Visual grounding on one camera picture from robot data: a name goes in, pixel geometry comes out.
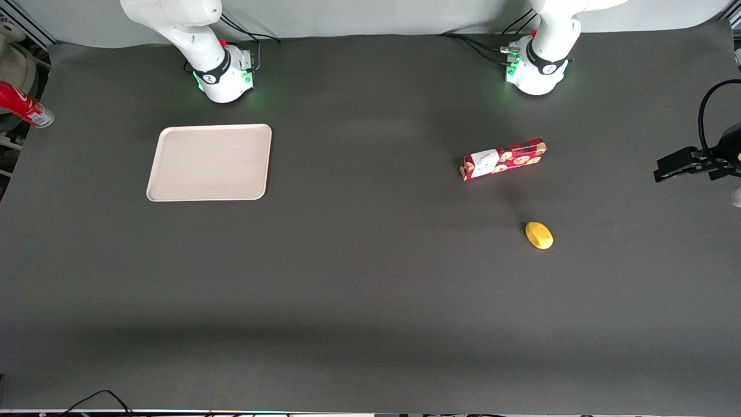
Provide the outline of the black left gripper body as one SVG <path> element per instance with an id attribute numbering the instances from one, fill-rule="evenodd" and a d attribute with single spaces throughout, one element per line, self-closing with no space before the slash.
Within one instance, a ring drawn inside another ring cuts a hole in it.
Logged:
<path id="1" fill-rule="evenodd" d="M 712 148 L 707 147 L 706 137 L 702 136 L 702 146 L 709 153 L 710 180 L 740 177 L 740 122 L 726 129 Z"/>

